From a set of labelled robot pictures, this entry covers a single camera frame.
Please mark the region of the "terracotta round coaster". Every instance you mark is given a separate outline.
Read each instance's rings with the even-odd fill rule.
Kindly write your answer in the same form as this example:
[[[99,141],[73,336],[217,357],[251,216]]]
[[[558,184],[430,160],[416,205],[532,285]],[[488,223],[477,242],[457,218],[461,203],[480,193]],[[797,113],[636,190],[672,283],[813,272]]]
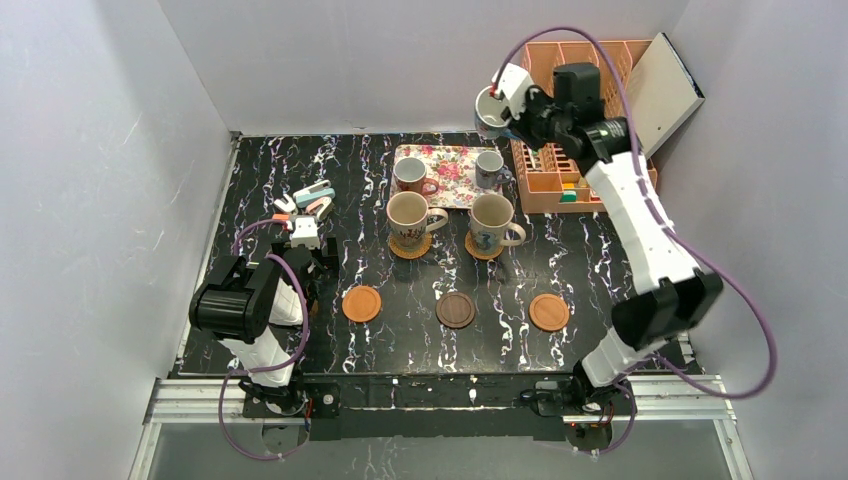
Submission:
[[[376,289],[370,286],[353,287],[342,300],[344,316],[354,323],[368,323],[374,320],[381,309],[381,296]]]

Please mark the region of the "woven rattan coaster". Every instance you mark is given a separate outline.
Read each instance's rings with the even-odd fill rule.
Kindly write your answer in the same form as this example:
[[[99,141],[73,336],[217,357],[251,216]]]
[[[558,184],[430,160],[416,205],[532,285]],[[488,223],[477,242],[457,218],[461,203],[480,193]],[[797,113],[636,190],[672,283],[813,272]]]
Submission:
[[[399,243],[399,240],[394,236],[389,236],[388,241],[390,251],[397,257],[406,260],[413,260],[423,257],[432,246],[432,234],[426,233],[417,245],[404,247]]]
[[[464,239],[464,246],[465,246],[465,249],[466,249],[466,251],[468,252],[469,255],[471,255],[473,258],[475,258],[477,260],[484,260],[484,261],[496,259],[504,251],[504,246],[498,246],[492,252],[489,252],[489,253],[486,253],[486,252],[479,250],[476,247],[476,244],[473,240],[473,235],[472,235],[471,231],[466,233],[466,236],[465,236],[465,239]]]

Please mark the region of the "beige mug with number three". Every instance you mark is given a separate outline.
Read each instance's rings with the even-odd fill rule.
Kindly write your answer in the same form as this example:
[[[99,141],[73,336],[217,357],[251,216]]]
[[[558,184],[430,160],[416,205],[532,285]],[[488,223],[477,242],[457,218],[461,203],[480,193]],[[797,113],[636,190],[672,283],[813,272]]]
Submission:
[[[483,194],[470,209],[470,231],[476,247],[486,253],[498,246],[516,247],[527,239],[525,229],[513,222],[514,206],[499,194]]]

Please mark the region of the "dark walnut round coaster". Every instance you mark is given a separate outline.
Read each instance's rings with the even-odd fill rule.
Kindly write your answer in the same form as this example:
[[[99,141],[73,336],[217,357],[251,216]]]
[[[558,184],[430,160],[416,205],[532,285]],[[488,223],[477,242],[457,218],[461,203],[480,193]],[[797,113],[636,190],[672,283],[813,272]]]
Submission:
[[[476,307],[471,298],[458,291],[443,294],[436,303],[435,311],[438,321],[451,329],[467,327],[476,316]]]

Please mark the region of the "light wooden round coaster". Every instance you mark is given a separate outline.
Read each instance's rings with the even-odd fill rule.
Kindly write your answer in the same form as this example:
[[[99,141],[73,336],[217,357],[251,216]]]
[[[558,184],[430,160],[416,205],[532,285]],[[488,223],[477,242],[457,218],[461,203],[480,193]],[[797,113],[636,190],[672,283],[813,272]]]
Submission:
[[[559,296],[537,295],[528,307],[531,322],[540,330],[556,332],[565,328],[570,319],[568,304]]]

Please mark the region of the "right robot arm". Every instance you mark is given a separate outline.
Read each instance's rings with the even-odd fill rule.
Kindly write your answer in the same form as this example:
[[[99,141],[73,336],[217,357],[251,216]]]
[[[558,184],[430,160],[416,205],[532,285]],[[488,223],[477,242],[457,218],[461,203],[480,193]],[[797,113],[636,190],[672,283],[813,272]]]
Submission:
[[[630,263],[635,296],[614,306],[612,326],[572,370],[568,382],[544,394],[566,409],[606,406],[629,371],[695,326],[723,289],[672,239],[673,227],[645,175],[646,160],[628,100],[623,116],[608,118],[600,70],[592,63],[560,65],[554,93],[535,85],[512,63],[493,76],[491,96],[507,128],[531,148],[557,144],[601,199]]]

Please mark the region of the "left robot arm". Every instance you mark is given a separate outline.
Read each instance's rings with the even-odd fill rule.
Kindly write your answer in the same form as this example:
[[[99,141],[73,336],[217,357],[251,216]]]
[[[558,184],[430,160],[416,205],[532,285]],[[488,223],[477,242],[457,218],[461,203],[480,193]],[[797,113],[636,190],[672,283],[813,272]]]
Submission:
[[[254,370],[292,360],[294,356],[284,350],[273,329],[301,327],[303,305],[315,311],[322,278],[339,272],[339,247],[336,238],[329,236],[314,250],[275,243],[272,254],[293,271],[301,293],[275,260],[262,259],[251,266],[243,256],[225,255],[213,263],[195,292],[188,317],[192,327],[210,335],[237,357],[248,372],[239,381],[248,397],[274,413],[294,415],[307,405],[296,363],[275,371]]]

